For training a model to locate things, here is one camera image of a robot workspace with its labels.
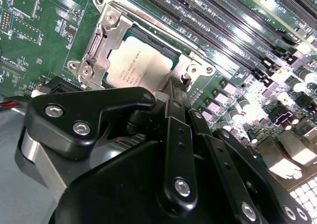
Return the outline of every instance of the black metal bracket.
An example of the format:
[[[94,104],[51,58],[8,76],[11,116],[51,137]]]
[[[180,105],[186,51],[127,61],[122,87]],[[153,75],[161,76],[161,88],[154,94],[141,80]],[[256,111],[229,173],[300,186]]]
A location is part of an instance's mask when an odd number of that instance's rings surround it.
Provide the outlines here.
[[[150,110],[155,104],[155,97],[141,87],[42,95],[31,100],[25,127],[34,140],[78,160],[91,153],[110,120],[134,110]],[[61,111],[49,115],[49,106]],[[77,122],[84,122],[89,133],[76,133]]]

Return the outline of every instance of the mounting hole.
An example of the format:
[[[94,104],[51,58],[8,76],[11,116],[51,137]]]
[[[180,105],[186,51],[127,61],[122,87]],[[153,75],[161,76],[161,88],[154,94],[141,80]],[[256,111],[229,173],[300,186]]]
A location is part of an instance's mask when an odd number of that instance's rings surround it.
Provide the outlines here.
[[[73,64],[73,63],[71,63],[71,64],[69,64],[69,68],[70,68],[71,70],[75,70],[75,69],[76,69],[76,65]]]
[[[180,148],[185,149],[185,144],[184,143],[178,142],[178,145],[179,145]]]
[[[173,102],[173,104],[175,107],[180,108],[180,104],[178,102],[175,101],[175,102]]]
[[[88,71],[87,69],[85,69],[85,70],[83,71],[83,73],[84,73],[84,75],[89,75],[89,71]]]
[[[95,0],[97,5],[102,5],[104,3],[104,0]]]
[[[231,169],[231,166],[228,163],[223,163],[227,169]]]
[[[242,83],[242,84],[240,84],[240,88],[241,88],[241,89],[244,89],[246,86],[247,86],[247,84],[246,84],[246,83]]]
[[[228,134],[228,132],[226,132],[226,131],[223,131],[222,134],[223,134],[223,136],[224,136],[225,138],[229,138],[229,137],[230,137],[229,134]]]
[[[212,72],[212,68],[211,67],[207,67],[207,74],[210,74]]]

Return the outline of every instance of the capacitor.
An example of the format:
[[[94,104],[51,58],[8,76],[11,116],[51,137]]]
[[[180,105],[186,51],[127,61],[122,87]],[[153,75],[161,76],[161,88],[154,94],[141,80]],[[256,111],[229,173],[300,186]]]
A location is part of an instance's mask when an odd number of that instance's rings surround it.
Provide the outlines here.
[[[246,149],[255,159],[259,156],[251,146],[247,146]]]
[[[253,130],[251,130],[251,129],[247,130],[247,135],[248,135],[248,138],[250,139],[252,144],[256,144],[258,142],[258,139],[255,136]]]
[[[281,125],[286,131],[292,129],[292,124],[288,120],[282,122]]]
[[[291,115],[288,120],[290,121],[290,123],[292,125],[296,125],[299,122],[299,119],[297,117],[295,117],[294,115]]]
[[[294,90],[295,92],[302,92],[305,91],[305,84],[299,81],[296,78],[293,78],[288,85]]]
[[[220,126],[220,128],[223,128],[227,131],[231,130],[231,126],[229,125],[229,123],[226,120],[222,120],[218,123],[218,125]]]
[[[243,110],[245,113],[250,112],[250,110],[251,110],[251,105],[250,105],[250,103],[249,103],[248,100],[246,100],[246,99],[241,100],[241,101],[239,102],[239,105],[240,105],[240,107],[242,108],[242,110]]]
[[[315,74],[307,69],[301,70],[299,72],[298,77],[300,77],[302,80],[304,80],[307,83],[312,83],[315,81]]]
[[[241,114],[236,109],[233,109],[229,112],[229,115],[233,122],[239,122],[242,119]]]

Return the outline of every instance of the surface-mount component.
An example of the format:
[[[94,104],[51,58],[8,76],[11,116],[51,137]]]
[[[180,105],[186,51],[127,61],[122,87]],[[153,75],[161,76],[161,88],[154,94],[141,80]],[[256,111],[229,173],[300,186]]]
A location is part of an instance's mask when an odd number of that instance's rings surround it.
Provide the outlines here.
[[[284,179],[302,177],[301,168],[283,152],[272,137],[266,138],[257,146],[267,168]]]
[[[205,106],[214,114],[218,114],[219,112],[224,111],[224,107],[212,99],[206,99]]]
[[[278,104],[269,114],[269,119],[275,126],[282,126],[285,130],[290,130],[292,125],[298,123],[298,119],[281,103]]]
[[[227,80],[222,81],[220,83],[220,86],[223,91],[230,95],[241,94],[241,90]]]

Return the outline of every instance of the chip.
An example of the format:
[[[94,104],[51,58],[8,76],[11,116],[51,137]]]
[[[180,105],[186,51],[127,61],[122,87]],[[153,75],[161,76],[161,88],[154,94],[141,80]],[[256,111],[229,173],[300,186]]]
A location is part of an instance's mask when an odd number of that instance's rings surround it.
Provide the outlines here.
[[[27,17],[33,18],[39,0],[13,0],[13,8]]]
[[[173,66],[158,50],[130,36],[108,57],[106,81],[116,88],[144,87],[155,92]]]

